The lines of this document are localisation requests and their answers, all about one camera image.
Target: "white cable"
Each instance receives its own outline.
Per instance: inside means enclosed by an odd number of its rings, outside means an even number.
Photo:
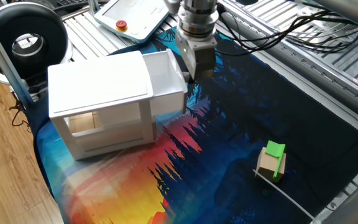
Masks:
[[[288,196],[284,191],[282,191],[280,188],[278,188],[276,185],[271,183],[268,179],[266,179],[264,176],[260,175],[256,170],[254,171],[260,178],[262,178],[264,181],[266,181],[268,184],[270,184],[272,187],[274,187],[276,190],[278,190],[282,195],[286,196],[292,203],[294,203],[300,210],[302,210],[307,216],[309,216],[313,221],[315,220],[315,217],[313,217],[306,209],[304,209],[300,204],[298,204],[296,201],[294,201],[290,196]]]

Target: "wooden block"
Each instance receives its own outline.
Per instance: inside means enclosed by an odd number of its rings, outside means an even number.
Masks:
[[[49,196],[44,199],[43,201],[45,209],[48,212],[49,218],[51,219],[53,224],[64,224],[62,214],[59,211],[59,208],[55,202],[55,200],[52,198],[52,196]]]
[[[70,129],[72,133],[78,133],[82,131],[94,129],[93,116],[85,116],[78,119],[73,119],[70,121]]]
[[[93,123],[94,123],[94,128],[102,127],[102,123],[100,122],[99,116],[97,114],[93,115]]]
[[[266,154],[266,148],[263,147],[258,158],[258,164],[256,167],[256,171],[264,176],[266,179],[273,183],[277,183],[281,180],[281,178],[284,175],[285,172],[285,159],[287,155],[284,153],[283,158],[281,160],[280,167],[278,168],[278,174],[276,178],[273,178],[274,172],[277,167],[278,158],[271,156],[269,154]]]
[[[71,116],[70,120],[78,119],[78,118],[85,118],[87,116],[92,116],[92,113],[85,113],[85,114],[79,114],[75,116]]]

